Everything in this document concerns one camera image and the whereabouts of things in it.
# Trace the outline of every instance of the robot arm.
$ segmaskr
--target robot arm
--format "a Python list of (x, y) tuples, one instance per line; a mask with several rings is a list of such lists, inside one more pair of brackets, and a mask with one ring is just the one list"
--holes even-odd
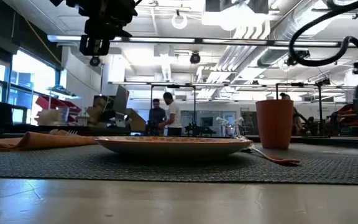
[[(58, 6), (63, 0), (50, 0)], [(80, 52), (83, 55), (107, 55), (110, 40), (115, 37), (131, 37), (122, 28), (137, 16), (136, 5), (141, 0), (66, 0), (69, 7), (77, 7), (81, 16), (89, 19), (85, 23), (85, 35), (81, 36)]]

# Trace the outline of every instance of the ceiling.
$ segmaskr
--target ceiling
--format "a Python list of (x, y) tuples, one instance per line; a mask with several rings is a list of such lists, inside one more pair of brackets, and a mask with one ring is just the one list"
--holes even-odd
[[(44, 30), (47, 34), (55, 35), (80, 35), (83, 33), (86, 18), (78, 15), (74, 8), (61, 4), (54, 7), (48, 0), (4, 0), (28, 20)], [(272, 13), (264, 17), (272, 26), (289, 9), (298, 3), (297, 0), (280, 1), (278, 9), (271, 9)], [(160, 36), (160, 37), (208, 37), (208, 38), (233, 38), (236, 30), (226, 31), (221, 26), (203, 25), (201, 18), (204, 14), (204, 2), (202, 0), (143, 0), (137, 8), (138, 16), (124, 28), (133, 36)], [(275, 1), (269, 0), (271, 6)], [(184, 29), (176, 29), (172, 25), (172, 17), (179, 9), (181, 14), (187, 16), (188, 23)], [(341, 40), (347, 35), (358, 38), (358, 19), (351, 19), (351, 15), (333, 20), (325, 29), (315, 34), (313, 40)], [(224, 45), (185, 45), (172, 44), (175, 59), (170, 64), (172, 79), (175, 82), (192, 82), (199, 65), (192, 65), (189, 61), (193, 51), (198, 51), (201, 56), (200, 65), (215, 65), (227, 49)], [(141, 81), (157, 77), (162, 72), (162, 66), (158, 61), (153, 61), (155, 44), (112, 44), (111, 47), (122, 49), (127, 61), (135, 70), (135, 74), (127, 77), (127, 80)], [(336, 52), (337, 49), (315, 48), (309, 49), (311, 58), (326, 58)], [(283, 59), (276, 61), (271, 68), (261, 70), (253, 80), (260, 84), (274, 84), (276, 82), (307, 82), (313, 77), (329, 77), (333, 85), (343, 85), (345, 73), (351, 69), (351, 65), (358, 61), (358, 51), (350, 50), (338, 61), (337, 64), (320, 68), (307, 68), (295, 66), (289, 70), (283, 68)], [(234, 75), (233, 83), (246, 83), (240, 75)]]

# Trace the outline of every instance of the orange cup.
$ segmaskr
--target orange cup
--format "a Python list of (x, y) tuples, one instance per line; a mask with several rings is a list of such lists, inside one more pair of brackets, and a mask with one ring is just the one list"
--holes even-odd
[(259, 138), (265, 149), (288, 149), (293, 122), (292, 100), (256, 102)]

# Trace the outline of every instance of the security camera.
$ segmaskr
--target security camera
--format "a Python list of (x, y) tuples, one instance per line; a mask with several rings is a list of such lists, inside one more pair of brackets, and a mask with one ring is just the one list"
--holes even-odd
[(91, 66), (93, 66), (93, 67), (99, 66), (99, 64), (100, 64), (100, 58), (93, 56), (93, 57), (91, 58), (91, 60), (89, 61), (89, 64), (91, 64)]
[(190, 63), (198, 64), (201, 61), (201, 57), (198, 52), (193, 52), (190, 56)]

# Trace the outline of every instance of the white t-shirt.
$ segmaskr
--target white t-shirt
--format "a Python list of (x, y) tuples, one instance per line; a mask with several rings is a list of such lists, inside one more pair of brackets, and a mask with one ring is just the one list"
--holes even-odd
[(170, 105), (168, 105), (167, 119), (169, 119), (171, 114), (175, 115), (175, 120), (173, 121), (172, 124), (168, 125), (168, 128), (181, 128), (180, 108), (175, 101), (173, 101)]

